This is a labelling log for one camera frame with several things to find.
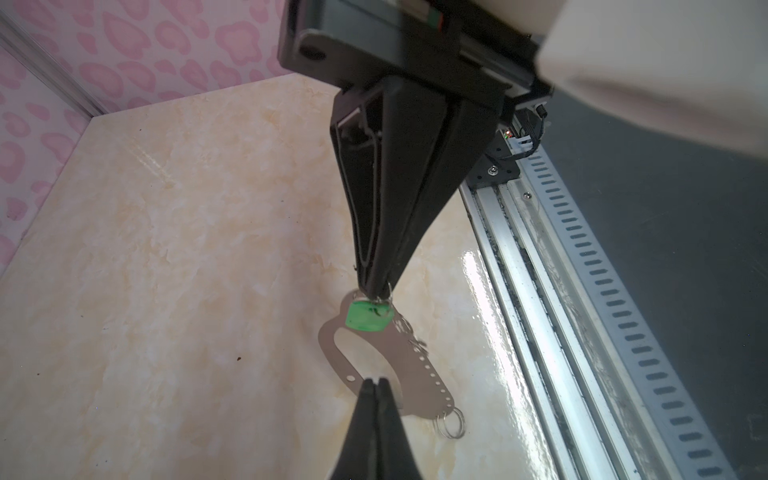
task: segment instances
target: marble-patterned floor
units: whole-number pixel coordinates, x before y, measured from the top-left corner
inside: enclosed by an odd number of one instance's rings
[[[335,93],[292,74],[91,122],[0,279],[0,478],[328,475],[356,400],[316,341],[356,286]],[[458,194],[395,304],[467,419],[403,419],[424,478],[556,478]]]

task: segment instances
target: pink leopard print wall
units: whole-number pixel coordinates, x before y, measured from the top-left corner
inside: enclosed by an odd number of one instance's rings
[[[119,111],[288,73],[276,59],[283,1],[0,0],[0,9]],[[0,94],[2,275],[87,122],[2,50]]]
[[[0,0],[109,111],[287,73],[283,0]]]
[[[0,48],[0,275],[88,121]]]

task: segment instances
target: key ring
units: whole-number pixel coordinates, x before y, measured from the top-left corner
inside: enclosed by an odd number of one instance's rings
[[[456,414],[458,416],[458,432],[451,433],[448,431],[448,425],[446,425],[445,420],[448,418],[448,415],[451,415],[452,413]],[[434,420],[432,420],[435,423],[435,428],[438,432],[440,432],[440,435],[446,437],[450,440],[458,440],[461,437],[464,436],[466,433],[466,421],[464,419],[464,412],[462,412],[458,407],[453,407],[451,412],[443,411],[441,415],[438,415],[438,417]]]

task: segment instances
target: flat metal charm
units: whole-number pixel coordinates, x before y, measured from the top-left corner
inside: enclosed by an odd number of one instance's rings
[[[347,329],[379,351],[395,370],[402,388],[402,408],[400,415],[417,415],[423,419],[445,421],[445,417],[455,410],[455,403],[448,387],[429,362],[426,344],[413,335],[413,328],[408,321],[395,310],[392,321],[378,332],[364,332],[350,329],[346,324],[349,306],[362,295],[352,291],[344,296],[339,308],[339,315],[328,320],[320,327],[317,339],[331,368],[339,379],[357,395],[363,378],[354,366],[339,350],[334,341],[338,329]],[[460,433],[463,434],[463,422]]]

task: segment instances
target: cable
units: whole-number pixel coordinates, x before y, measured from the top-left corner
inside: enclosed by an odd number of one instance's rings
[[[531,125],[531,122],[530,122],[531,115],[537,115],[540,118],[538,122],[539,123],[538,134],[534,133],[534,128]],[[538,149],[539,144],[541,144],[541,137],[544,136],[544,119],[547,117],[547,115],[548,115],[548,112],[547,112],[547,109],[544,108],[544,105],[537,106],[535,113],[527,108],[516,112],[515,116],[520,122],[520,126],[522,127],[522,130],[531,137],[531,148],[522,153],[509,155],[507,157],[502,157],[502,158],[493,158],[489,154],[485,154],[485,157],[488,158],[488,160],[492,164],[494,164],[497,168],[501,169],[502,166],[499,163],[497,163],[499,161],[516,161],[516,160],[520,160],[521,158],[526,158],[533,155],[533,153]]]

